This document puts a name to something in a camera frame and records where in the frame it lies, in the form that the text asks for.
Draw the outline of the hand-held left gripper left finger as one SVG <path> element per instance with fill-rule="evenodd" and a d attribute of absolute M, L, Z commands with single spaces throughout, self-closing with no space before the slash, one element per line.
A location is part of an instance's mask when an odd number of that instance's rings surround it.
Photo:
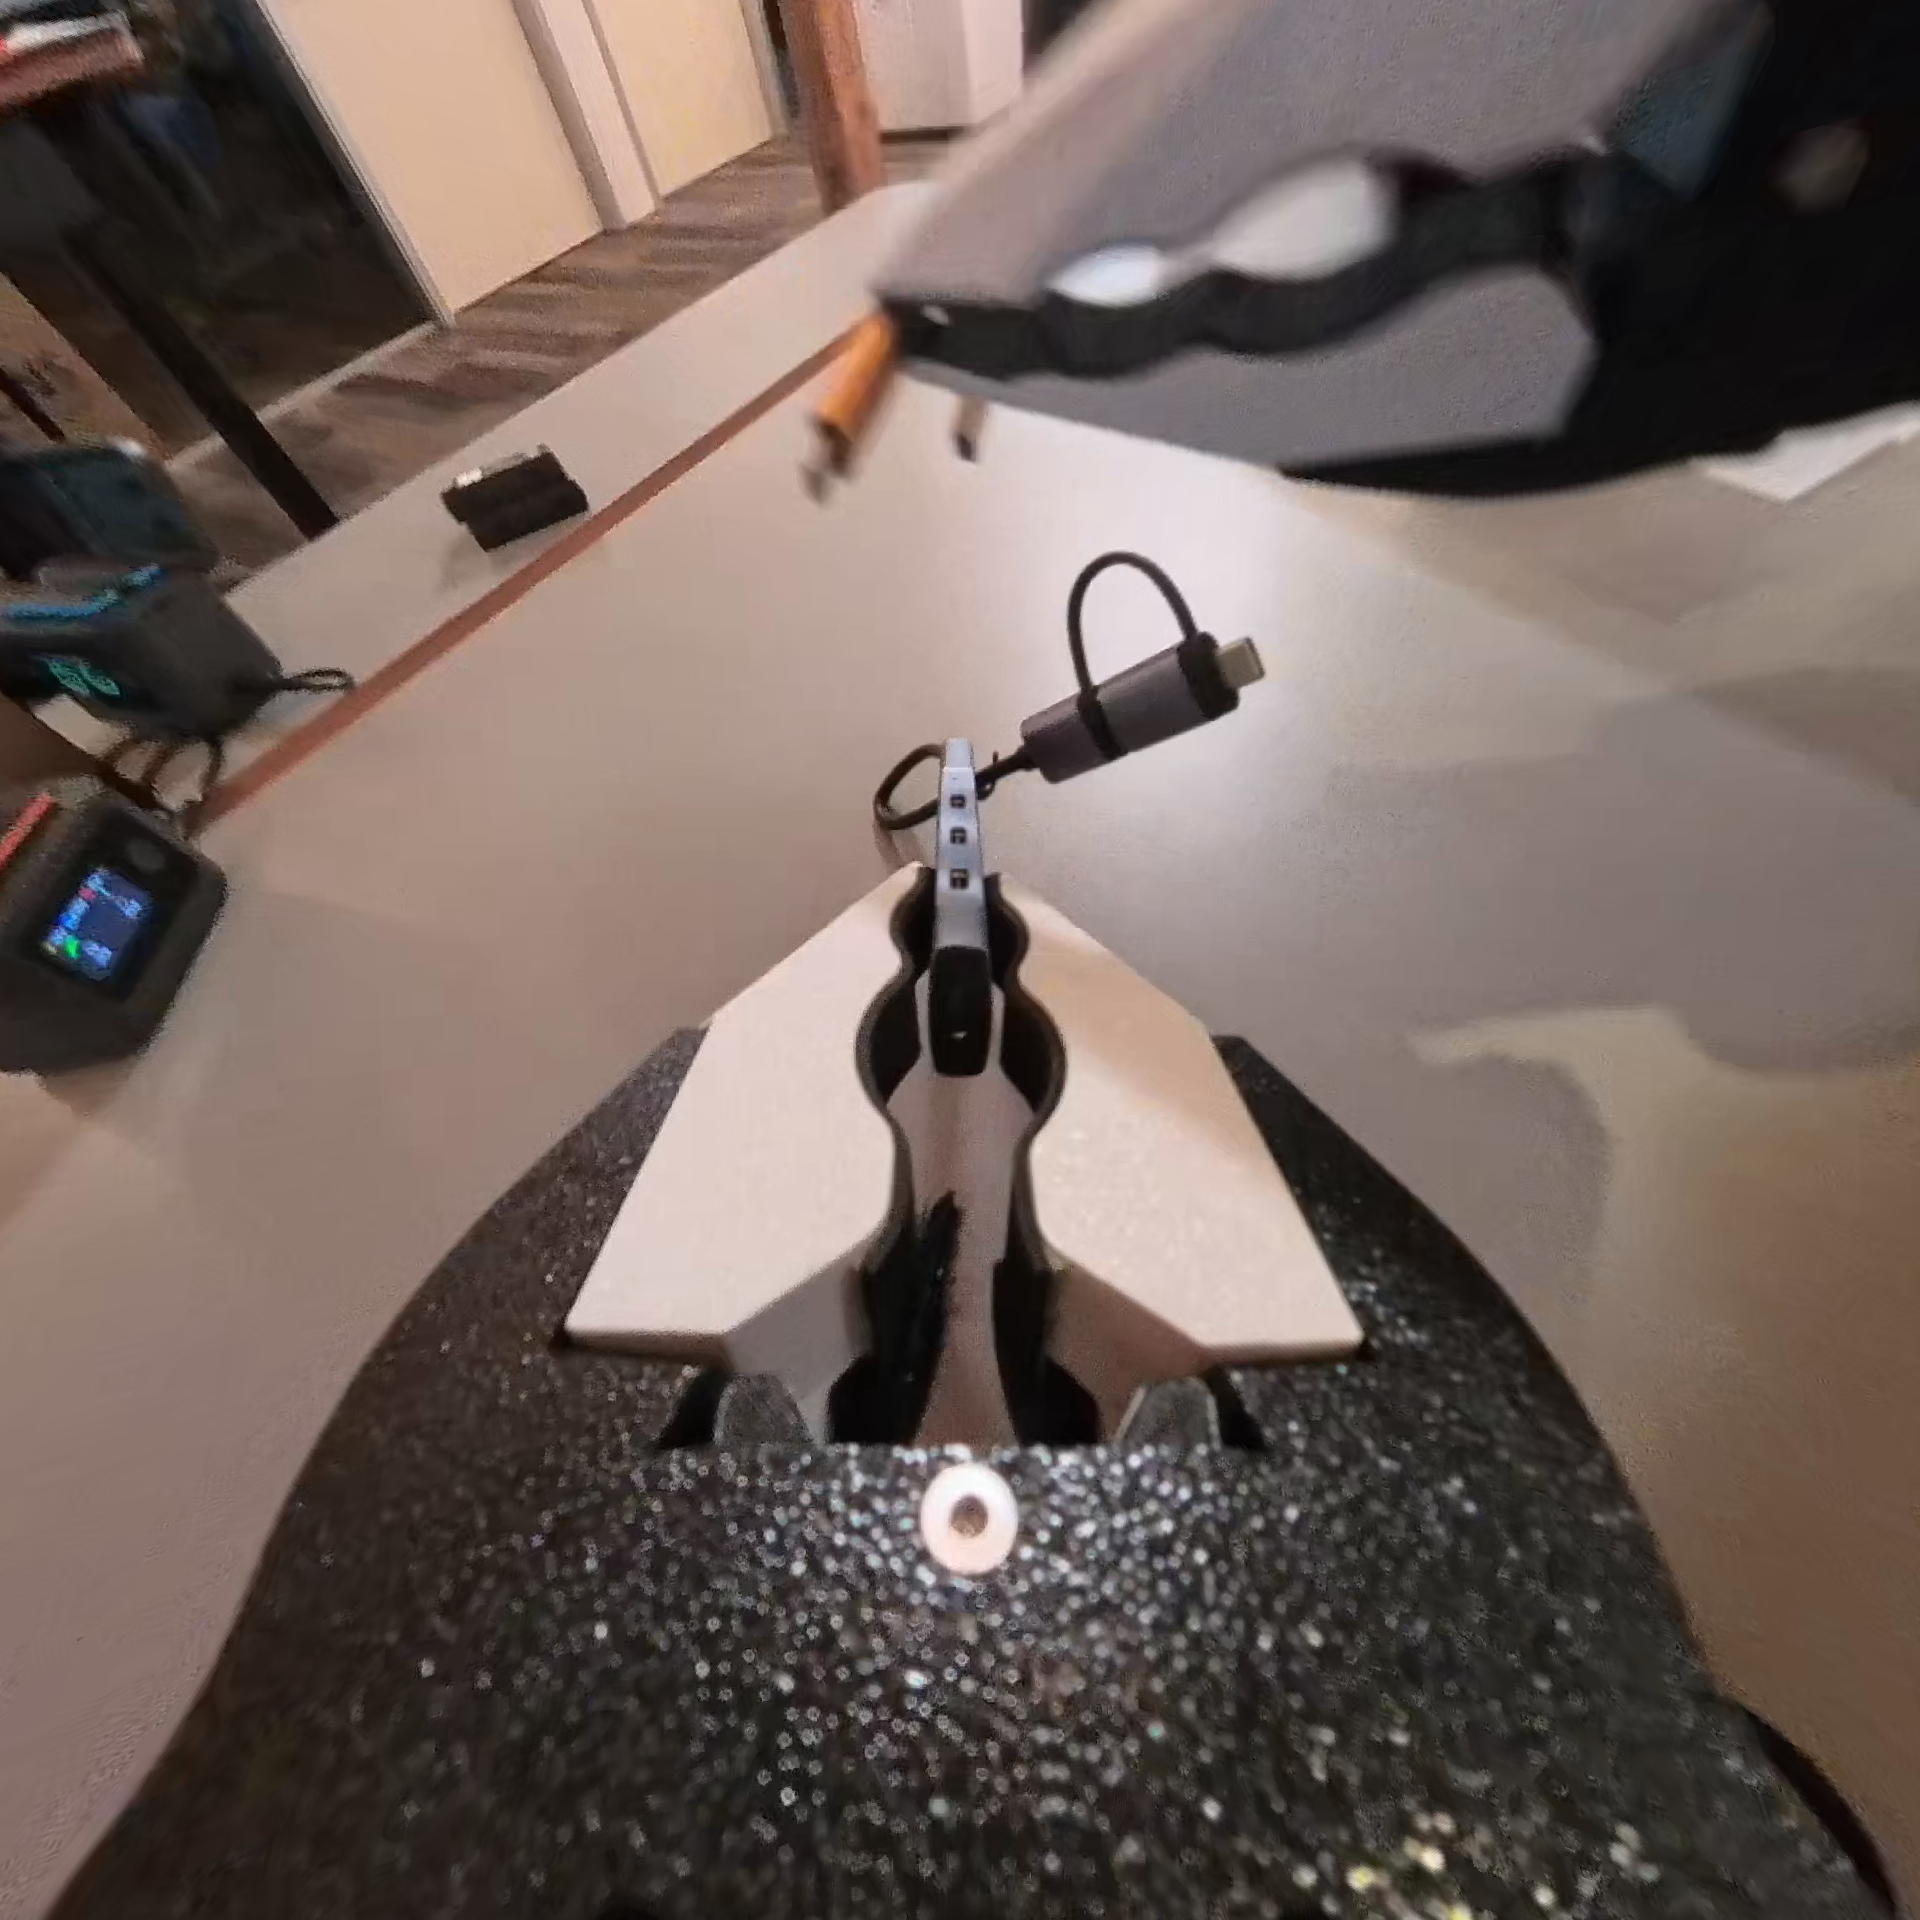
<path fill-rule="evenodd" d="M 828 1439 L 920 1438 L 963 1228 L 931 890 L 898 868 L 708 1020 L 566 1343 L 775 1378 Z"/>

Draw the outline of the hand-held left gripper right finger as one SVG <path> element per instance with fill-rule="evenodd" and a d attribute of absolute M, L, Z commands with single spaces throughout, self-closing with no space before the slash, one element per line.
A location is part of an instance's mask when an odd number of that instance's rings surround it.
<path fill-rule="evenodd" d="M 1157 1386 L 1357 1355 L 1357 1314 L 1205 1023 L 1011 879 L 992 964 L 1024 1104 L 992 1280 L 1015 1435 L 1111 1438 Z"/>

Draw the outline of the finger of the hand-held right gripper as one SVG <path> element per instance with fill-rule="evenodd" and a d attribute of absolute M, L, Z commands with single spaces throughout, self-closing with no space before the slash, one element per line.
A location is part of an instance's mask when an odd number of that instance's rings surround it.
<path fill-rule="evenodd" d="M 1500 178 L 1766 37 L 1766 5 L 1100 5 L 938 173 L 877 299 L 1030 304 L 1078 256 L 1195 243 L 1323 159 Z"/>
<path fill-rule="evenodd" d="M 1240 463 L 1320 471 L 1558 432 L 1595 366 L 1563 285 L 1512 262 L 1447 272 L 1354 326 L 1294 332 L 1381 267 L 1272 278 L 1195 247 L 1104 247 L 994 290 L 902 247 L 893 320 L 928 384 Z"/>

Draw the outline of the silver usb hub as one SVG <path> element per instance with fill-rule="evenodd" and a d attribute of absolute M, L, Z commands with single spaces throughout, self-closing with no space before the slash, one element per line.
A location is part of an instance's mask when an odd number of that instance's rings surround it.
<path fill-rule="evenodd" d="M 992 899 L 974 747 L 944 742 L 928 951 L 928 1056 L 941 1077 L 984 1072 L 992 1051 Z"/>

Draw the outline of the white paper sheet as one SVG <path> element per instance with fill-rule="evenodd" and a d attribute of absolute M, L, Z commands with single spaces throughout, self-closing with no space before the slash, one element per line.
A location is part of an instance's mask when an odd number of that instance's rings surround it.
<path fill-rule="evenodd" d="M 1891 448 L 1918 440 L 1918 405 L 1904 403 L 1836 422 L 1795 427 L 1760 451 L 1700 459 L 1722 487 L 1789 506 Z"/>

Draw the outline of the black rectangular block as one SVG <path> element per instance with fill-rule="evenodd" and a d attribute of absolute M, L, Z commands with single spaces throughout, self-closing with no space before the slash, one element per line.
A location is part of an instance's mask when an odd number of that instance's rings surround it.
<path fill-rule="evenodd" d="M 459 472 L 439 493 L 443 512 L 485 554 L 583 518 L 590 501 L 550 448 L 512 455 Z"/>

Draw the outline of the black pouch with teal print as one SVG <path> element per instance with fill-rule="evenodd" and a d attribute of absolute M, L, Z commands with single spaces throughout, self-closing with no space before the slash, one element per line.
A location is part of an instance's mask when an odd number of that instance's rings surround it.
<path fill-rule="evenodd" d="M 6 599 L 2 664 L 8 687 L 155 740 L 224 742 L 276 700 L 356 687 L 340 667 L 288 670 L 199 573 L 155 564 Z"/>

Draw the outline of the brown wooden post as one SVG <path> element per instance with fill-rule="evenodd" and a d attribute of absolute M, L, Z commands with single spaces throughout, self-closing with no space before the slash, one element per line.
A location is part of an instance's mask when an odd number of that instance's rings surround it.
<path fill-rule="evenodd" d="M 874 102 L 854 2 L 776 2 L 799 104 L 806 159 L 823 212 L 848 208 L 884 186 L 880 119 Z"/>

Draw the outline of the dark desk frame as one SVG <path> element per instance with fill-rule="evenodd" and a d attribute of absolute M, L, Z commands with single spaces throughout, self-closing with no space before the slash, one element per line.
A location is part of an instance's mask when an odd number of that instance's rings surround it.
<path fill-rule="evenodd" d="M 24 29 L 15 5 L 5 5 L 5 256 L 69 258 L 274 508 L 303 540 L 317 540 L 340 514 L 172 306 L 110 247 L 106 206 L 32 123 L 36 110 L 69 91 L 125 84 L 144 64 L 122 10 Z"/>

